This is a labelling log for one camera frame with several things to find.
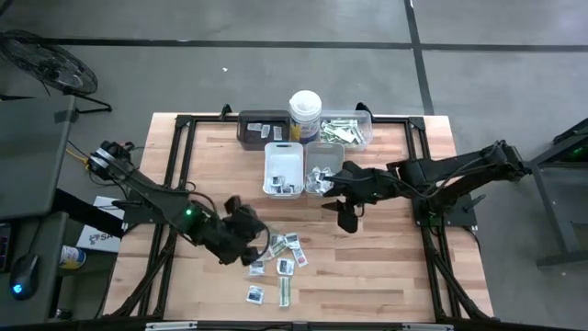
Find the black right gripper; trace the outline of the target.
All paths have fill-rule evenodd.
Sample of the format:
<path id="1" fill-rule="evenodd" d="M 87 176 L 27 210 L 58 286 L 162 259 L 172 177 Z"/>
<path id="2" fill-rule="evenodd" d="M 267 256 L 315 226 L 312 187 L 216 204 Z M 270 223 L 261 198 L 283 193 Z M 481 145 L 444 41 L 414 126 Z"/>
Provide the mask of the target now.
<path id="1" fill-rule="evenodd" d="M 389 173 L 377 168 L 362 168 L 353 161 L 344 161 L 343 170 L 351 179 L 348 184 L 334 183 L 322 195 L 324 197 L 338 197 L 344 195 L 358 203 L 376 204 L 378 201 L 390 198 Z M 343 211 L 345 204 L 340 200 L 322 205 L 328 211 Z"/>

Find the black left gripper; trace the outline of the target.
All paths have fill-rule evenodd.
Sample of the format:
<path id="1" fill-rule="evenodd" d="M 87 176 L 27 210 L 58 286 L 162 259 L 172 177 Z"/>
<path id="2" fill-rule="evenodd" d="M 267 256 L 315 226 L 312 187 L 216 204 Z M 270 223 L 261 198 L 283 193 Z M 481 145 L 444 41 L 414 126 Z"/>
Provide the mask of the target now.
<path id="1" fill-rule="evenodd" d="M 250 266 L 258 260 L 260 254 L 256 247 L 248 246 L 248 244 L 266 229 L 266 225 L 258 218 L 256 211 L 250 205 L 229 205 L 227 213 L 229 214 L 227 228 L 232 234 L 231 246 L 236 251 L 243 251 L 242 264 Z M 237 254 L 232 251 L 221 251 L 217 254 L 217 258 L 220 264 L 230 265 L 237 259 Z"/>

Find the grey plastic bin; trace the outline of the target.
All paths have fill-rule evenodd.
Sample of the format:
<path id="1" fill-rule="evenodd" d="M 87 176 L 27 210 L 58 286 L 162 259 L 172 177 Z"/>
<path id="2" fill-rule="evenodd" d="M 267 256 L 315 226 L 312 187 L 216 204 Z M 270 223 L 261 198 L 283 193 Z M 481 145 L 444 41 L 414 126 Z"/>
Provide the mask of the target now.
<path id="1" fill-rule="evenodd" d="M 340 143 L 319 143 L 311 142 L 307 144 L 305 154 L 305 191 L 307 194 L 319 197 L 323 193 L 320 192 L 309 192 L 306 187 L 308 182 L 307 175 L 313 171 L 322 171 L 325 167 L 329 167 L 333 174 L 342 170 L 342 165 L 345 160 L 345 148 Z M 325 183 L 327 190 L 333 186 L 333 183 L 322 179 Z"/>

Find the white plastic bin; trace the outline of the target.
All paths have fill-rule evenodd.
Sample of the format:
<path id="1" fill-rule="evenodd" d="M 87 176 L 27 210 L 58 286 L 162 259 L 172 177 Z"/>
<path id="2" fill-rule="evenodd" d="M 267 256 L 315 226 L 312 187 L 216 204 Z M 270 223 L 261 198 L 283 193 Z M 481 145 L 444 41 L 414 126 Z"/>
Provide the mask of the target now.
<path id="1" fill-rule="evenodd" d="M 271 178 L 282 176 L 283 185 L 293 184 L 293 194 L 273 194 Z M 265 146 L 263 191 L 272 199 L 294 200 L 304 190 L 304 149 L 300 143 L 268 143 Z"/>

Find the clear plastic bin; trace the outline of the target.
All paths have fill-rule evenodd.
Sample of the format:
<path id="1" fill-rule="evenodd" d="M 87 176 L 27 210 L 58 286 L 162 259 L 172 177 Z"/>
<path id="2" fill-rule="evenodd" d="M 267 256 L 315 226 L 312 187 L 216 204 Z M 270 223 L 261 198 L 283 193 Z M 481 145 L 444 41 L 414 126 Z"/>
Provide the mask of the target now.
<path id="1" fill-rule="evenodd" d="M 346 145 L 345 141 L 342 141 L 341 139 L 339 139 L 338 137 L 336 137 L 334 135 L 334 131 L 337 128 L 333 128 L 333 132 L 331 135 L 327 135 L 327 136 L 332 136 L 334 138 L 337 138 L 339 143 L 343 145 L 343 147 L 346 150 L 349 151 L 364 151 L 372 142 L 373 140 L 373 128 L 372 128 L 372 119 L 369 117 L 369 115 L 365 112 L 365 111 L 356 111 L 356 110 L 324 110 L 322 112 L 322 116 L 321 116 L 321 121 L 320 121 L 320 131 L 319 131 L 319 138 L 320 141 L 322 143 L 325 143 L 322 140 L 322 135 L 321 135 L 321 126 L 323 122 L 326 122 L 329 125 L 329 122 L 331 120 L 346 120 L 346 119 L 350 119 L 350 120 L 356 120 L 357 121 L 357 126 L 363 131 L 366 141 L 366 144 L 361 144 L 358 148 L 349 148 Z M 346 128 L 346 127 L 338 127 L 338 128 L 342 128 L 346 131 L 350 131 L 350 128 Z"/>

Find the dark brown plastic bin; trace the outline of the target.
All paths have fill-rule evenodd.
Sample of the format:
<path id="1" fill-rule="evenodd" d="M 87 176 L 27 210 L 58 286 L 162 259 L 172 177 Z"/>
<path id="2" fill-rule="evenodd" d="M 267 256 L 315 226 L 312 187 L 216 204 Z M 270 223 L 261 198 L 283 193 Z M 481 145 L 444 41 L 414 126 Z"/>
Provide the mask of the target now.
<path id="1" fill-rule="evenodd" d="M 248 123 L 270 125 L 271 131 L 266 139 L 261 138 L 260 131 L 248 131 Z M 274 140 L 274 126 L 282 128 L 282 141 Z M 236 139 L 246 151 L 263 151 L 268 143 L 286 143 L 290 141 L 290 115 L 286 110 L 243 110 L 237 118 Z"/>

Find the disinfecting wipes canister white lid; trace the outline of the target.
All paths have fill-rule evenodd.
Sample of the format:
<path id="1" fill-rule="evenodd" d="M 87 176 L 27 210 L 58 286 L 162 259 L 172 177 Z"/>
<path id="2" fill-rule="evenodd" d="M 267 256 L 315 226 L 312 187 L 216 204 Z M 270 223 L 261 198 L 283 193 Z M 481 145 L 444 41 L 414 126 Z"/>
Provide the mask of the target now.
<path id="1" fill-rule="evenodd" d="M 313 91 L 300 90 L 289 100 L 290 139 L 306 144 L 319 136 L 322 101 Z"/>

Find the white light bar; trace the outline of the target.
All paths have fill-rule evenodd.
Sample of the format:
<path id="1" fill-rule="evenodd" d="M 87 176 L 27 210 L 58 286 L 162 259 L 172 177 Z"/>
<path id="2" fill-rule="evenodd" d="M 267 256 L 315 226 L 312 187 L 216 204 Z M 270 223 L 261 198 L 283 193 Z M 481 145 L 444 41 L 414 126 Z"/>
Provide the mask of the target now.
<path id="1" fill-rule="evenodd" d="M 403 324 L 401 331 L 455 331 L 452 325 L 443 324 L 421 324 L 421 323 L 410 323 Z"/>
<path id="2" fill-rule="evenodd" d="M 165 321 L 147 323 L 144 331 L 190 331 L 197 328 L 197 321 Z"/>

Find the white cardboard box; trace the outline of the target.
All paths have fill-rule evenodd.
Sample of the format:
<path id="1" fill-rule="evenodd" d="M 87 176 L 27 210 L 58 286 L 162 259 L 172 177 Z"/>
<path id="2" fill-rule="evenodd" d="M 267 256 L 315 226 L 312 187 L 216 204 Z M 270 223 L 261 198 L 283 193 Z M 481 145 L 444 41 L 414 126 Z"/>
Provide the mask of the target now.
<path id="1" fill-rule="evenodd" d="M 122 221 L 125 211 L 115 207 L 113 205 L 114 201 L 116 201 L 116 199 L 96 196 L 94 206 L 98 207 L 101 211 L 105 211 L 115 218 L 118 218 L 121 229 L 125 231 L 128 227 L 128 225 Z M 98 231 L 96 228 L 89 225 L 85 225 L 75 246 L 86 250 L 118 253 L 120 242 L 121 240 L 115 236 Z"/>

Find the black desk leg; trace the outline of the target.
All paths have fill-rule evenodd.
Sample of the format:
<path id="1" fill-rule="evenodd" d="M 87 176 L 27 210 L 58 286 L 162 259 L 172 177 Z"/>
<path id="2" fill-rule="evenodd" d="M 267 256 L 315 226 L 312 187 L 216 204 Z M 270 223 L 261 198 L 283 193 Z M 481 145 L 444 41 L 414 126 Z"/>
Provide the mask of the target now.
<path id="1" fill-rule="evenodd" d="M 124 235 L 122 220 L 59 188 L 55 190 L 51 210 L 65 212 L 74 221 L 114 237 L 122 238 Z"/>

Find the small white yellow canister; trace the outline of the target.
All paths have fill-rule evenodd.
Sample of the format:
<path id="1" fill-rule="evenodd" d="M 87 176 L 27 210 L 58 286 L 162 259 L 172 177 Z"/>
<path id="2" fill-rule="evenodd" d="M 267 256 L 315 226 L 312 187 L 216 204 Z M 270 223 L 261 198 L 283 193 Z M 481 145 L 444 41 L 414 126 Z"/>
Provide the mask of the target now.
<path id="1" fill-rule="evenodd" d="M 86 262 L 86 252 L 78 247 L 63 245 L 59 267 L 66 270 L 77 270 Z"/>

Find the dark desk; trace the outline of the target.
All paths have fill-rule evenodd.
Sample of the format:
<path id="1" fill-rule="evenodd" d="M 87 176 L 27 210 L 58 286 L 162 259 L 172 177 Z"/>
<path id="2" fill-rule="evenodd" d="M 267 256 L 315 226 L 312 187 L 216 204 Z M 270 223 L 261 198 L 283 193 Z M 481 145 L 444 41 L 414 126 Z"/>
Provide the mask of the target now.
<path id="1" fill-rule="evenodd" d="M 9 268 L 0 273 L 0 327 L 42 324 L 54 316 L 61 289 L 58 268 L 67 220 L 66 213 L 55 212 L 8 222 Z M 9 290 L 10 271 L 19 257 L 29 253 L 40 257 L 39 287 L 31 298 L 17 301 Z"/>

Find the black computer mouse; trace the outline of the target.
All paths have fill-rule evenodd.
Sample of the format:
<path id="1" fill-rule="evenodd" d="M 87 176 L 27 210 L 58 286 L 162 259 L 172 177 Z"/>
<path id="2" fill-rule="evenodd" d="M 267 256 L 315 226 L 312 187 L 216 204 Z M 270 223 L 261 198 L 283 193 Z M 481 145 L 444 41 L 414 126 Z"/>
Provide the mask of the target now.
<path id="1" fill-rule="evenodd" d="M 17 301 L 31 298 L 39 287 L 39 262 L 36 254 L 25 254 L 19 257 L 11 268 L 9 290 Z"/>

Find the black metal cart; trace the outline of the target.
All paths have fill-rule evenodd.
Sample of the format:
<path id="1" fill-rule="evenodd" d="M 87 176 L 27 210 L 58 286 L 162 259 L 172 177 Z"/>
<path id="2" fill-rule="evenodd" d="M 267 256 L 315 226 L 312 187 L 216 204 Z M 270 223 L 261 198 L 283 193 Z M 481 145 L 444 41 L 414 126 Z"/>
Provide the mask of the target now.
<path id="1" fill-rule="evenodd" d="M 536 266 L 588 263 L 588 118 L 551 134 L 527 165 L 555 245 Z"/>

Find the grey table top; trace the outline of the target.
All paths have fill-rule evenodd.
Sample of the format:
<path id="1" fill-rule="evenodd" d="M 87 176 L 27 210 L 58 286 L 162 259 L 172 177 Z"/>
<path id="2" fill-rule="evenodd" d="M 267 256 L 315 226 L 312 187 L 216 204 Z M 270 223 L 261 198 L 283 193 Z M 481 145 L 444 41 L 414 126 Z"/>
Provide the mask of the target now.
<path id="1" fill-rule="evenodd" d="M 0 220 L 49 212 L 74 109 L 67 96 L 0 102 Z"/>

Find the dark keyboard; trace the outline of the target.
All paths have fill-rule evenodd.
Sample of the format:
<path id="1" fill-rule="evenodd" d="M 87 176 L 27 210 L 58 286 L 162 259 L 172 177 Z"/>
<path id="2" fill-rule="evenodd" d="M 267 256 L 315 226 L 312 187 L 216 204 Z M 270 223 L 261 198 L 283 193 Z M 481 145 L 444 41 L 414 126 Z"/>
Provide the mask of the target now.
<path id="1" fill-rule="evenodd" d="M 0 223 L 0 273 L 6 272 L 9 268 L 10 239 L 10 224 Z"/>

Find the black floor fan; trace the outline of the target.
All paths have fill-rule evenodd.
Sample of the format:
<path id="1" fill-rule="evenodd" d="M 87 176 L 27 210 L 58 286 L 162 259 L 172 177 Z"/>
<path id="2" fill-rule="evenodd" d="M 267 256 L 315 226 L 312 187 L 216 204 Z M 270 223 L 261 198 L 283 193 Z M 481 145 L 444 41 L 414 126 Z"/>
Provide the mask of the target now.
<path id="1" fill-rule="evenodd" d="M 81 114 L 112 112 L 110 104 L 90 97 L 98 90 L 98 79 L 79 58 L 58 45 L 49 44 L 39 35 L 10 29 L 0 33 L 0 58 L 37 79 L 47 88 L 61 91 L 98 105 L 78 109 Z"/>

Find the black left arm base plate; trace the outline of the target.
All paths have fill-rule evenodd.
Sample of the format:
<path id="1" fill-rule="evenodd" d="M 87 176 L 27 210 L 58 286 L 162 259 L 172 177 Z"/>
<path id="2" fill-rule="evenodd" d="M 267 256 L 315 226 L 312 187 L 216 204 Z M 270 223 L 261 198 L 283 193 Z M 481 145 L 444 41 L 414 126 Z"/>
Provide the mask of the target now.
<path id="1" fill-rule="evenodd" d="M 188 194 L 175 191 L 141 193 L 132 191 L 127 200 L 116 200 L 115 207 L 125 211 L 125 223 L 175 223 L 189 205 Z"/>

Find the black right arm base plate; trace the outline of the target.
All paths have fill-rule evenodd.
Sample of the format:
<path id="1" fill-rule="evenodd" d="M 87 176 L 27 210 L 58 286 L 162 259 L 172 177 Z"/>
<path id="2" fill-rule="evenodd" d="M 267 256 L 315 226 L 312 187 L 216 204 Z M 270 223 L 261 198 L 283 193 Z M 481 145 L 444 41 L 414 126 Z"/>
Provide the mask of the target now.
<path id="1" fill-rule="evenodd" d="M 486 198 L 485 194 L 472 198 L 466 194 L 451 201 L 412 200 L 414 222 L 420 227 L 471 227 L 477 225 L 474 207 Z"/>

